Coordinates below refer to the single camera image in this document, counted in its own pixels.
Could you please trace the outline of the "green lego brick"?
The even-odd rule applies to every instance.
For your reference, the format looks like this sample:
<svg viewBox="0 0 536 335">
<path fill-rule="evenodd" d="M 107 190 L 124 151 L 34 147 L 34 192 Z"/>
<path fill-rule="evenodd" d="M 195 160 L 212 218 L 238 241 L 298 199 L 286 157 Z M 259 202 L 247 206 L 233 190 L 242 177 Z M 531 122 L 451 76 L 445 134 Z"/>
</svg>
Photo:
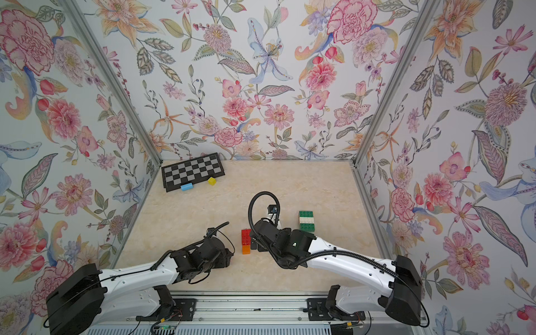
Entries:
<svg viewBox="0 0 536 335">
<path fill-rule="evenodd" d="M 314 233 L 315 225 L 313 223 L 300 223 L 300 230 L 308 233 Z"/>
<path fill-rule="evenodd" d="M 300 211 L 299 217 L 300 218 L 313 218 L 314 213 L 312 211 Z"/>
</svg>

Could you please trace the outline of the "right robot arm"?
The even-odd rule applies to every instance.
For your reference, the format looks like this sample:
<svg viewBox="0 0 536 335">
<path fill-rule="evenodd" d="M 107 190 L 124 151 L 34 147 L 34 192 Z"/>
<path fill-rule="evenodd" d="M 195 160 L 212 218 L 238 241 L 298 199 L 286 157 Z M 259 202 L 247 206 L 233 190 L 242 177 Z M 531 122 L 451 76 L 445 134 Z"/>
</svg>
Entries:
<svg viewBox="0 0 536 335">
<path fill-rule="evenodd" d="M 328 309 L 335 318 L 360 311 L 383 311 L 404 325 L 429 325 L 429 316 L 422 303 L 422 280 L 409 258 L 401 255 L 394 260 L 370 258 L 302 230 L 279 229 L 266 218 L 249 225 L 252 239 L 279 267 L 322 269 L 364 286 L 331 287 Z"/>
</svg>

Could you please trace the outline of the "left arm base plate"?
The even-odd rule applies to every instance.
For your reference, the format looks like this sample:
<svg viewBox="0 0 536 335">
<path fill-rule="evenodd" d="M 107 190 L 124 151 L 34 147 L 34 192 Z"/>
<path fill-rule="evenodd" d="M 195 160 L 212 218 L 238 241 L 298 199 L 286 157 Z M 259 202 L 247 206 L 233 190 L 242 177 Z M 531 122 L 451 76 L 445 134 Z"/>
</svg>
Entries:
<svg viewBox="0 0 536 335">
<path fill-rule="evenodd" d="M 136 316 L 138 322 L 149 321 L 172 321 L 172 322 L 190 322 L 193 320 L 195 307 L 198 300 L 196 299 L 174 299 L 174 306 L 159 307 L 149 316 Z"/>
</svg>

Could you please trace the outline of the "red lego brick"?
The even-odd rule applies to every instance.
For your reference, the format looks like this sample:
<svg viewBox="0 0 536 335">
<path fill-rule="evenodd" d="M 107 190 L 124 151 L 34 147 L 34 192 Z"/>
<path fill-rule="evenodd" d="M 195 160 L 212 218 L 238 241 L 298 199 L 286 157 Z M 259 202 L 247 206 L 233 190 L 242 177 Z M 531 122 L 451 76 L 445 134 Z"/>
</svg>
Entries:
<svg viewBox="0 0 536 335">
<path fill-rule="evenodd" d="M 241 231 L 241 237 L 243 239 L 249 239 L 251 237 L 251 229 L 244 229 Z"/>
<path fill-rule="evenodd" d="M 249 247 L 251 245 L 251 238 L 249 236 L 243 236 L 241 238 L 241 245 L 243 247 L 245 247 L 245 246 Z"/>
</svg>

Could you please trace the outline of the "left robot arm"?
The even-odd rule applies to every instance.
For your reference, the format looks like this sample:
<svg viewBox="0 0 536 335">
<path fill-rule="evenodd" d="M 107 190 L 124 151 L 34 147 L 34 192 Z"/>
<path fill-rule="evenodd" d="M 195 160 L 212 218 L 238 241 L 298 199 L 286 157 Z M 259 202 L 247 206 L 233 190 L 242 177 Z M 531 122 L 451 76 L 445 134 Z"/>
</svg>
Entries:
<svg viewBox="0 0 536 335">
<path fill-rule="evenodd" d="M 180 312 L 168 287 L 198 283 L 201 274 L 227 268 L 233 255 L 220 239 L 205 237 L 143 265 L 84 265 L 48 295 L 46 326 L 51 334 L 81 334 L 103 322 L 168 320 Z"/>
</svg>

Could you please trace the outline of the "orange lego brick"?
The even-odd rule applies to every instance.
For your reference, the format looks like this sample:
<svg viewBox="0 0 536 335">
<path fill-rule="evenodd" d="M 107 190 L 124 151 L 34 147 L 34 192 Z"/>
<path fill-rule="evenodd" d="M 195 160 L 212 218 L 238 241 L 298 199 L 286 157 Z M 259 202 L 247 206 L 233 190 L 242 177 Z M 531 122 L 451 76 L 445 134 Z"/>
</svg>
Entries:
<svg viewBox="0 0 536 335">
<path fill-rule="evenodd" d="M 251 247 L 249 245 L 244 245 L 242 247 L 242 254 L 243 255 L 248 255 L 251 253 Z"/>
</svg>

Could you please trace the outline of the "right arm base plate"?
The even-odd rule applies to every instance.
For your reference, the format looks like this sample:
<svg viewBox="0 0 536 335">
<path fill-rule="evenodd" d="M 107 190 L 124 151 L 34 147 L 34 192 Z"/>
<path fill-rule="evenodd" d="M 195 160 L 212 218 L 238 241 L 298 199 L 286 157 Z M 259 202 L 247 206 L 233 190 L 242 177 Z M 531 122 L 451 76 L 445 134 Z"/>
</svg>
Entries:
<svg viewBox="0 0 536 335">
<path fill-rule="evenodd" d="M 309 298 L 303 312 L 307 314 L 309 321 L 365 321 L 367 316 L 364 311 L 347 314 L 336 308 L 327 298 Z"/>
</svg>

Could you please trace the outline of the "white lego brick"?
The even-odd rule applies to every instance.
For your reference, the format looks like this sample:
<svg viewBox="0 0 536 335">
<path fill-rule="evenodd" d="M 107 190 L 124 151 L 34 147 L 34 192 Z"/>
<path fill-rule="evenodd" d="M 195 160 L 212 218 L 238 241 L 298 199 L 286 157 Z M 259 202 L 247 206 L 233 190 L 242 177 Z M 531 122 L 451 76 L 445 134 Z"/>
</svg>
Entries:
<svg viewBox="0 0 536 335">
<path fill-rule="evenodd" d="M 300 222 L 300 225 L 301 224 L 313 225 L 315 223 L 315 220 L 314 220 L 314 217 L 300 216 L 299 217 L 299 222 Z"/>
</svg>

